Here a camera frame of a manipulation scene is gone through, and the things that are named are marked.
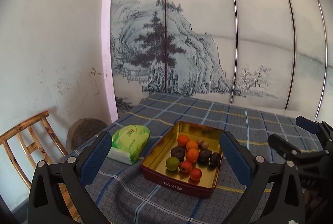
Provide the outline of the dark passion fruit small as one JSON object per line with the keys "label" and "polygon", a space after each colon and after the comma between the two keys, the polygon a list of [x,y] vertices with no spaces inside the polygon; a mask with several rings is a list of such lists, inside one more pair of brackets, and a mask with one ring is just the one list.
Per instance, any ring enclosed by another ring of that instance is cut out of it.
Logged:
{"label": "dark passion fruit small", "polygon": [[218,152],[212,153],[210,159],[209,159],[209,167],[210,168],[216,168],[220,165],[222,156]]}

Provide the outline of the red tomato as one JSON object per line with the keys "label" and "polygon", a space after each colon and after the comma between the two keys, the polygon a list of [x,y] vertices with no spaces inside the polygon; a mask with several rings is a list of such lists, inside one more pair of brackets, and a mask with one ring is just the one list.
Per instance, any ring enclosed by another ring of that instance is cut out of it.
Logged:
{"label": "red tomato", "polygon": [[202,177],[203,173],[199,168],[193,168],[190,171],[190,178],[194,181],[199,181]]}

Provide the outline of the orange persimmon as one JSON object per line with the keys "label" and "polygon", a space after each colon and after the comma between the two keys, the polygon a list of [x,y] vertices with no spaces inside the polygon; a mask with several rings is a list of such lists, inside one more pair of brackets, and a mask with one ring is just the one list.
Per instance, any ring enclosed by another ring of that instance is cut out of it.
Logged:
{"label": "orange persimmon", "polygon": [[179,171],[182,173],[190,173],[192,167],[192,162],[185,160],[179,164]]}

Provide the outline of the small orange tangerine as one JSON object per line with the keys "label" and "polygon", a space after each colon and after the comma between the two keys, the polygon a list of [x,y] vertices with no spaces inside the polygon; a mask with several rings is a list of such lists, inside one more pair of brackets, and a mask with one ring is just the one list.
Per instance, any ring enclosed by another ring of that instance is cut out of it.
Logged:
{"label": "small orange tangerine", "polygon": [[198,144],[196,141],[193,140],[189,140],[186,144],[186,149],[187,151],[190,149],[198,149]]}

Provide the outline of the dark passion fruit large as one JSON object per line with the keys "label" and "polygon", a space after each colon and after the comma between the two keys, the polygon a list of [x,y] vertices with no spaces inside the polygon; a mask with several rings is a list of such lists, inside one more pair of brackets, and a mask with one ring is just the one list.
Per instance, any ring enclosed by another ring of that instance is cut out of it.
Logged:
{"label": "dark passion fruit large", "polygon": [[183,162],[186,156],[186,150],[181,146],[176,146],[170,151],[171,157],[176,157],[180,162]]}

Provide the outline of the green round fruit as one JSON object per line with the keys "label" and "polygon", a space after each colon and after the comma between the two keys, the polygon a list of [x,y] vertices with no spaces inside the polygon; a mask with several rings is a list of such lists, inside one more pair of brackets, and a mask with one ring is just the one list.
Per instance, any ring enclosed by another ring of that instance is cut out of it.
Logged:
{"label": "green round fruit", "polygon": [[179,164],[180,164],[180,161],[179,161],[178,158],[176,158],[176,157],[169,157],[166,160],[165,166],[166,166],[167,170],[173,172],[173,171],[177,171],[178,170]]}

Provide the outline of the bamboo chair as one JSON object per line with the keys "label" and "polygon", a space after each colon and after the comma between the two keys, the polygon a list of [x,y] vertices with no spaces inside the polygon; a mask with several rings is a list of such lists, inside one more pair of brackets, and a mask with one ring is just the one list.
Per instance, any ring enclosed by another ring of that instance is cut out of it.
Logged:
{"label": "bamboo chair", "polygon": [[12,120],[1,116],[1,198],[19,222],[26,220],[37,163],[57,163],[70,152],[66,141],[72,124],[48,114],[43,119],[36,112]]}

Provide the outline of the grey round stone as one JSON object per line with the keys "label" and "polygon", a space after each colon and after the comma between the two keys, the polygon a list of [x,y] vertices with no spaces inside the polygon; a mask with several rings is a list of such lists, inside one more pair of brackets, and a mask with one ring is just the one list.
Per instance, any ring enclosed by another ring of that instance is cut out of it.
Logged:
{"label": "grey round stone", "polygon": [[79,119],[68,130],[66,148],[74,151],[106,127],[107,124],[99,119]]}

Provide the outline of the red gold metal tin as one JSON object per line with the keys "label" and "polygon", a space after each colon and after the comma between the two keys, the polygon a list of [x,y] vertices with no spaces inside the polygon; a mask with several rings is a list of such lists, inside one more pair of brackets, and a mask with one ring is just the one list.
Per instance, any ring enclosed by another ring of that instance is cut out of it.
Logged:
{"label": "red gold metal tin", "polygon": [[145,179],[199,199],[217,187],[223,130],[178,121],[142,162]]}

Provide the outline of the green tissue pack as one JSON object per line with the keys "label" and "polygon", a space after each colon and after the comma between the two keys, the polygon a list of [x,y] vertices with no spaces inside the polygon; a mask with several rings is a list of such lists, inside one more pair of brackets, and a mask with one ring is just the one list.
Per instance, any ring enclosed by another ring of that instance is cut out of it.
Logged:
{"label": "green tissue pack", "polygon": [[150,139],[150,130],[143,125],[128,125],[115,132],[109,159],[134,165]]}

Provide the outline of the landscape painted sliding screen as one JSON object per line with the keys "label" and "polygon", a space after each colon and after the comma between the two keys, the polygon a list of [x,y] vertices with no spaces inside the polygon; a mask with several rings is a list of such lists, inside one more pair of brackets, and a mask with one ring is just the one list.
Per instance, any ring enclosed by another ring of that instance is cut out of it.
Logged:
{"label": "landscape painted sliding screen", "polygon": [[111,0],[116,107],[151,93],[332,122],[332,0]]}

